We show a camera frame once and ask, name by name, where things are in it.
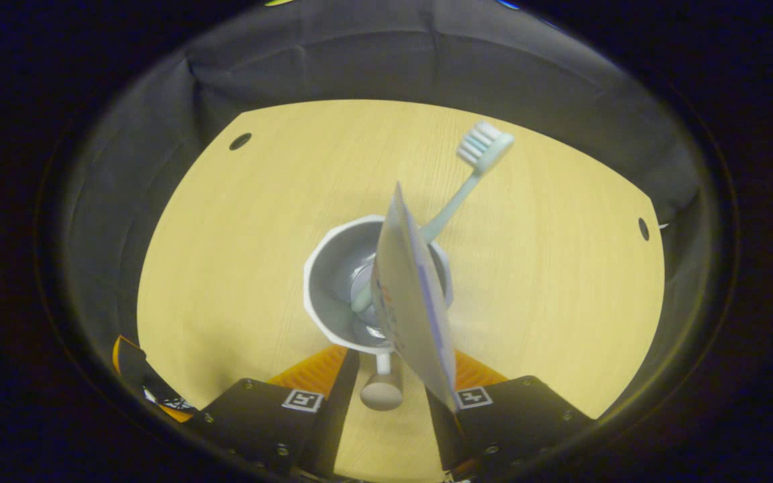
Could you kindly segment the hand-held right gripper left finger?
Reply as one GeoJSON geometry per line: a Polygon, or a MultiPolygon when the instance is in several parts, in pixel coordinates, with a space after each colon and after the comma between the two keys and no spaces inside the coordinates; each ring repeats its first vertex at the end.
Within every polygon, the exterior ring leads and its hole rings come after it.
{"type": "Polygon", "coordinates": [[[196,414],[196,434],[276,478],[334,479],[359,367],[333,345],[268,382],[240,379],[196,414]]]}

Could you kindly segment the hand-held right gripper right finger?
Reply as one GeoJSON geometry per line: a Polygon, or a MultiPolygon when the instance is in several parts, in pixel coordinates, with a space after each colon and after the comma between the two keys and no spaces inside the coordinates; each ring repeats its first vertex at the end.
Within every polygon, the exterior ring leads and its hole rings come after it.
{"type": "Polygon", "coordinates": [[[593,426],[536,376],[508,379],[463,352],[455,361],[457,410],[426,391],[448,480],[505,480],[593,426]]]}

